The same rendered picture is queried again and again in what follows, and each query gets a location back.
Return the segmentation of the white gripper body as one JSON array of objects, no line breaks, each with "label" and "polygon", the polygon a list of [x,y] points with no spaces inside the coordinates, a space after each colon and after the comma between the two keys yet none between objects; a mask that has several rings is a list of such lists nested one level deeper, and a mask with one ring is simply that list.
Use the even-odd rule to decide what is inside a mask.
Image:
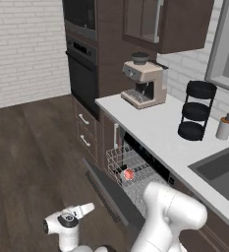
[{"label": "white gripper body", "polygon": [[75,213],[77,214],[78,219],[82,219],[84,216],[86,216],[93,210],[94,210],[94,204],[87,203],[81,206],[76,206]]}]

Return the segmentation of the red cup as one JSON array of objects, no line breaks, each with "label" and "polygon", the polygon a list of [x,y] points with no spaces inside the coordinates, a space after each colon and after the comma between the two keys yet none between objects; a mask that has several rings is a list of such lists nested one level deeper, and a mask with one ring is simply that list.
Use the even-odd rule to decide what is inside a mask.
[{"label": "red cup", "polygon": [[135,177],[135,174],[134,172],[130,169],[130,168],[127,168],[125,171],[124,171],[124,178],[126,180],[133,180]]}]

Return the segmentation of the narrow brown cupboard door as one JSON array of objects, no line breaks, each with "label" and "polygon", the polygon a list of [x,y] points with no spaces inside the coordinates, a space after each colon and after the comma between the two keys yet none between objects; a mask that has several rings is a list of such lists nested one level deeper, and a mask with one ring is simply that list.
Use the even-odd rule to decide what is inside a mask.
[{"label": "narrow brown cupboard door", "polygon": [[114,148],[114,143],[120,145],[122,140],[117,131],[117,139],[114,139],[114,124],[115,121],[106,114],[103,110],[100,111],[100,124],[101,124],[101,151],[102,151],[102,169],[107,169],[107,156],[106,152]]}]

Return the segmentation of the black dishwasher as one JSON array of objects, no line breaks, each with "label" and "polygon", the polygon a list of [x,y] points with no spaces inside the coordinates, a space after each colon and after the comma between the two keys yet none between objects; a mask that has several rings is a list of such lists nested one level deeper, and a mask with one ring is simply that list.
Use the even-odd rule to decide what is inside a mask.
[{"label": "black dishwasher", "polygon": [[[130,147],[132,147],[139,154],[139,156],[165,180],[165,184],[163,185],[170,186],[173,189],[183,193],[188,192],[188,189],[185,187],[185,185],[178,180],[174,174],[171,173],[170,170],[159,161],[157,157],[154,157],[145,147],[143,147],[134,137],[128,133],[126,133],[123,138],[123,146],[125,144],[128,144]],[[148,181],[146,184],[132,184],[129,187],[123,188],[125,193],[130,197],[133,204],[138,208],[143,217],[146,216],[145,204],[143,202],[143,189],[149,182],[151,181]]]}]

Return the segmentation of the glass cupboard door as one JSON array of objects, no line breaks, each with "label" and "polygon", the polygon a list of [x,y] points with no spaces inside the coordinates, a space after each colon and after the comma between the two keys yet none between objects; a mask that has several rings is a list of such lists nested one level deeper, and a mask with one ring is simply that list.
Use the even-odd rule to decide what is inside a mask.
[{"label": "glass cupboard door", "polygon": [[125,34],[153,42],[156,0],[125,0]]}]

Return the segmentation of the brown drawer front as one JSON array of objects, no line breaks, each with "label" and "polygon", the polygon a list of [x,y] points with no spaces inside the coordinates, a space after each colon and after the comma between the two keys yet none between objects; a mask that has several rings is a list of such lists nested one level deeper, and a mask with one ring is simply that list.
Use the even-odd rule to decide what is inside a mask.
[{"label": "brown drawer front", "polygon": [[[75,103],[76,118],[79,120],[79,122],[83,126],[85,126],[88,129],[91,136],[93,138],[96,138],[97,137],[97,121],[96,121],[96,119],[76,99],[74,99],[74,103]],[[88,125],[85,125],[84,122],[82,121],[82,119],[79,117],[80,113],[83,114],[85,120],[89,121]]]},{"label": "brown drawer front", "polygon": [[89,152],[95,162],[98,162],[98,148],[94,138],[89,133],[88,129],[80,122],[77,123],[77,137]]}]

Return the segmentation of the black built-in oven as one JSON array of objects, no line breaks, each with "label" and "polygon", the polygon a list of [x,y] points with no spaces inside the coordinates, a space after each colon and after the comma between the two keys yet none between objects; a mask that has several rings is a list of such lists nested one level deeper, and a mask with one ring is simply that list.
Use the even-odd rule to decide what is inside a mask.
[{"label": "black built-in oven", "polygon": [[94,102],[99,98],[96,49],[70,35],[66,42],[72,95],[98,119],[99,107]]}]

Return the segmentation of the brown base cupboards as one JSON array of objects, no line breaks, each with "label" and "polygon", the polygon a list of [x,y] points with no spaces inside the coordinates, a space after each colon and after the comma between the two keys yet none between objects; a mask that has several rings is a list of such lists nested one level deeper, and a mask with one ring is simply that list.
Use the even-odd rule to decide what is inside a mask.
[{"label": "brown base cupboards", "polygon": [[180,241],[188,252],[229,252],[229,225],[207,209],[207,222],[199,230],[184,230]]}]

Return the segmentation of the beige coffee machine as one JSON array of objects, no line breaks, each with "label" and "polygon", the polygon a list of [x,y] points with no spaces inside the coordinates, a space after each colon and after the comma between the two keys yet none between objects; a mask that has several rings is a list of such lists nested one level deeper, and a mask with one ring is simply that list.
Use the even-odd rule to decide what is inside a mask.
[{"label": "beige coffee machine", "polygon": [[134,52],[132,60],[124,63],[122,72],[136,82],[133,89],[121,92],[121,98],[136,109],[164,103],[167,88],[163,86],[163,68],[148,61],[149,55]]}]

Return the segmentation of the grey sink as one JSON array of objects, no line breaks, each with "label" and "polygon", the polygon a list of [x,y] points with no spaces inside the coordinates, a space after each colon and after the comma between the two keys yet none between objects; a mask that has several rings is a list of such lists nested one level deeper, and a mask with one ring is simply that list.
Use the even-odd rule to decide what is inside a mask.
[{"label": "grey sink", "polygon": [[189,165],[189,169],[229,201],[229,148]]}]

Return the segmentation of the brown tall cabinet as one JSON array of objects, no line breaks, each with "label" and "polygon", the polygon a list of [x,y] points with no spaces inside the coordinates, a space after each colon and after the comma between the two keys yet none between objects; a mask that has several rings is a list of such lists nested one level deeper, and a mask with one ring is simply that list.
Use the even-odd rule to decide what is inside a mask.
[{"label": "brown tall cabinet", "polygon": [[95,0],[96,40],[65,27],[70,35],[96,49],[99,97],[130,89],[133,82],[122,73],[123,64],[131,54],[143,48],[123,39],[124,0]]}]

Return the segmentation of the black three-tier stand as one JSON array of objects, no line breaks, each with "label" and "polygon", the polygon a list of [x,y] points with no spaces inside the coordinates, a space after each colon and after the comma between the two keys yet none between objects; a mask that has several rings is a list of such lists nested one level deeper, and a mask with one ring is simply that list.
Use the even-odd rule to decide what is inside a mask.
[{"label": "black three-tier stand", "polygon": [[[205,81],[189,81],[186,89],[186,100],[182,108],[182,118],[178,134],[189,141],[201,141],[205,132],[208,117],[217,86]],[[189,101],[189,97],[209,99],[209,105]]]}]

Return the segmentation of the white soap dispenser bottle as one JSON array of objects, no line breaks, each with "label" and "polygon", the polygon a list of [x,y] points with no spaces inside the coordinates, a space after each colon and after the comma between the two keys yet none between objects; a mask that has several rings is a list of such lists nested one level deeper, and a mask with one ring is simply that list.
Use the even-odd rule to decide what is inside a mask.
[{"label": "white soap dispenser bottle", "polygon": [[221,117],[219,125],[215,134],[215,137],[219,140],[227,140],[229,137],[229,113],[225,117]]}]

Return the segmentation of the black built-in microwave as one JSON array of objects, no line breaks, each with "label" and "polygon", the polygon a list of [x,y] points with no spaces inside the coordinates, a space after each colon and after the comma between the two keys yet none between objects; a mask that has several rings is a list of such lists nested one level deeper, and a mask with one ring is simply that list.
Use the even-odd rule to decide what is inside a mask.
[{"label": "black built-in microwave", "polygon": [[96,40],[95,0],[62,0],[65,27]]}]

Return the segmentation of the brown wall cupboard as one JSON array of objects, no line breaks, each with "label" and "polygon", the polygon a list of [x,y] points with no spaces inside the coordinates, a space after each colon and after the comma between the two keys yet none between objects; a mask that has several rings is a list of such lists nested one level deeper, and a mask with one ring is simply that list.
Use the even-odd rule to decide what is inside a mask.
[{"label": "brown wall cupboard", "polygon": [[144,49],[168,54],[204,48],[214,0],[164,0],[159,17],[159,42],[152,43],[125,34],[123,39]]}]

